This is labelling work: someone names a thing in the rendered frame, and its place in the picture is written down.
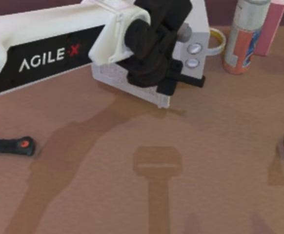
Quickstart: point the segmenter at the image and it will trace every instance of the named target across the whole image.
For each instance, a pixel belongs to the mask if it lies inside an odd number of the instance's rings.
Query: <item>cylindrical container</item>
[[[238,0],[223,66],[238,75],[249,69],[271,0]]]

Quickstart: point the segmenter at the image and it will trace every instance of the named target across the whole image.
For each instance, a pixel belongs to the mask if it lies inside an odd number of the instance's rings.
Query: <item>table surface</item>
[[[208,58],[170,110],[90,68],[0,97],[0,234],[284,234],[284,27],[242,76]]]

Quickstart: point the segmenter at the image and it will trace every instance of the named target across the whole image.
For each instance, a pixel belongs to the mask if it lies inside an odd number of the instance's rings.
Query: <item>robotic arm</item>
[[[84,0],[0,16],[0,95],[91,63],[117,63],[130,84],[167,95],[178,81],[202,87],[172,58],[191,9],[190,0]]]

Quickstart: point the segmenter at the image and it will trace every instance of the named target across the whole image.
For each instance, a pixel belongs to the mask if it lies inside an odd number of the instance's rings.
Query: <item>tape roll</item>
[[[210,35],[215,37],[219,41],[220,45],[215,48],[208,48],[206,55],[215,56],[221,54],[226,45],[225,35],[220,30],[215,28],[210,28]]]

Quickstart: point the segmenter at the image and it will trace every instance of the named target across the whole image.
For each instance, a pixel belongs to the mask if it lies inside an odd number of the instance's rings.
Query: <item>orange dot on handle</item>
[[[29,141],[28,140],[23,140],[21,143],[20,143],[20,146],[22,148],[26,148],[29,146]]]

